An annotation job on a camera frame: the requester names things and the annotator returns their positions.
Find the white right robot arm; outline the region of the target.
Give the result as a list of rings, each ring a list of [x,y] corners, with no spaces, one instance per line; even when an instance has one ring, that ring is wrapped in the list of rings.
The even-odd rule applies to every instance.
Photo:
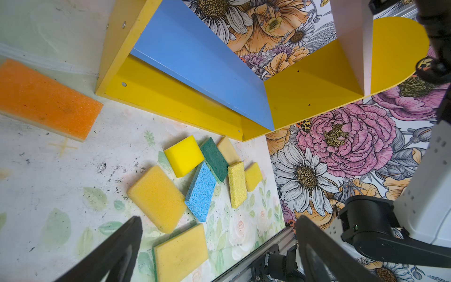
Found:
[[[339,214],[342,240],[372,260],[451,265],[451,94],[446,92],[425,157],[395,201],[353,196]]]

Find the bright yellow sponge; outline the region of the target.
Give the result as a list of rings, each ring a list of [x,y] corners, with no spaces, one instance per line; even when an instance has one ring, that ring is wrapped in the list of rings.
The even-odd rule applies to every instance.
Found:
[[[204,161],[194,136],[189,136],[164,150],[164,154],[177,178],[184,177]]]

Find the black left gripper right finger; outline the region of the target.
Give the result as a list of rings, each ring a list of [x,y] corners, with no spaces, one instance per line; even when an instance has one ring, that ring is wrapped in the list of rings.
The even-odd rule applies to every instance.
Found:
[[[343,248],[305,216],[295,224],[298,252],[307,282],[378,282],[380,279],[360,265]]]

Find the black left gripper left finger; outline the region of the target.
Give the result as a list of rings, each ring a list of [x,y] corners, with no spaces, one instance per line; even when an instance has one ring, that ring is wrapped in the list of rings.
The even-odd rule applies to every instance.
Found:
[[[114,234],[57,279],[58,282],[129,282],[135,268],[143,229],[139,216],[131,217]]]

